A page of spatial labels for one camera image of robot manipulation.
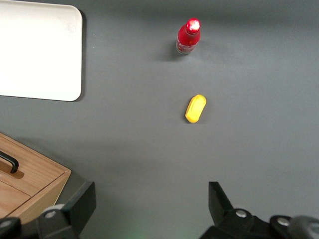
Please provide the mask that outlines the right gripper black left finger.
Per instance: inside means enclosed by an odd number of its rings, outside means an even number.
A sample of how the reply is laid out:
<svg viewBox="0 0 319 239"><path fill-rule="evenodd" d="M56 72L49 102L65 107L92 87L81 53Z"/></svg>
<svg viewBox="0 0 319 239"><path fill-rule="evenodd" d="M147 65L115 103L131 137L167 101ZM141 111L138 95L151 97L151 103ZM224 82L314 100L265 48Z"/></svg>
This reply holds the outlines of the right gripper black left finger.
<svg viewBox="0 0 319 239"><path fill-rule="evenodd" d="M94 182L85 182L65 204L49 207L37 219L40 239L78 239L96 209Z"/></svg>

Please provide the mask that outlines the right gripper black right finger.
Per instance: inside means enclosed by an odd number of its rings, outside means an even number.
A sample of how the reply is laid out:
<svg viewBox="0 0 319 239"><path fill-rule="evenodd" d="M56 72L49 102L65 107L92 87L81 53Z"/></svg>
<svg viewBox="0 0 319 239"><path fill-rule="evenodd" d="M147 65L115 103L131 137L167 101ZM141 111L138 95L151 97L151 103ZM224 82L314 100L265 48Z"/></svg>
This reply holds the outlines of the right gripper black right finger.
<svg viewBox="0 0 319 239"><path fill-rule="evenodd" d="M244 209L234 208L218 182L209 182L208 207L214 225L202 239L268 239L269 224Z"/></svg>

